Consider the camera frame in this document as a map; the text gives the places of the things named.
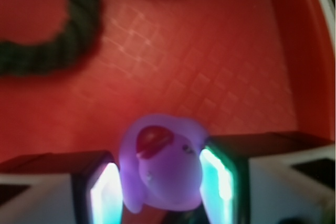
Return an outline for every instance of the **diamond pattern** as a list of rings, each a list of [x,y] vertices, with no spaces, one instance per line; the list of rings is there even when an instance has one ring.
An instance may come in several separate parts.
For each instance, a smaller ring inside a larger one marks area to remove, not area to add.
[[[2,10],[0,25],[6,23],[6,29],[0,29],[0,38],[16,33],[18,40],[34,41],[57,30],[62,0],[41,1],[48,6],[39,12],[52,9],[53,23],[23,26],[21,33],[13,25],[17,16],[9,19],[13,9]],[[270,0],[103,0],[103,5],[100,39],[77,66],[46,77],[0,79],[5,141],[0,159],[97,148],[118,156],[122,134],[148,113],[189,116],[212,134],[296,129]],[[16,8],[27,22],[34,20],[33,5]],[[149,216],[142,214],[144,223]],[[125,223],[136,220],[126,215]]]

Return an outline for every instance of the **red surface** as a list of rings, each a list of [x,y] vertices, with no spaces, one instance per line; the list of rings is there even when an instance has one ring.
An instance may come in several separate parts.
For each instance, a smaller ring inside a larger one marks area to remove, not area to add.
[[[318,0],[272,0],[272,3],[298,129],[335,140],[335,53],[320,3]]]
[[[84,60],[0,78],[0,161],[101,148],[118,157],[127,127],[148,113],[190,116],[211,134],[297,129],[272,0],[102,1],[102,32]],[[43,41],[66,13],[66,0],[0,0],[0,38]]]

